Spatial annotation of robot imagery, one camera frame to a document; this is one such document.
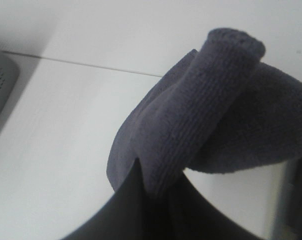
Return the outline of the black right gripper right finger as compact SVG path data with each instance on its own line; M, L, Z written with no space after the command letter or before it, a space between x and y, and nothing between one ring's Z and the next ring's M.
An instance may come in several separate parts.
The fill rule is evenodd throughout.
M183 174L155 202L152 240L259 240L208 202Z

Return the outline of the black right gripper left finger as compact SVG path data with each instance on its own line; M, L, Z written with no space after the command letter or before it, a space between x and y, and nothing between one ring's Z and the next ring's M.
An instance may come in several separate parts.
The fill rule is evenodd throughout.
M138 159L107 203L65 240L149 240L148 197Z

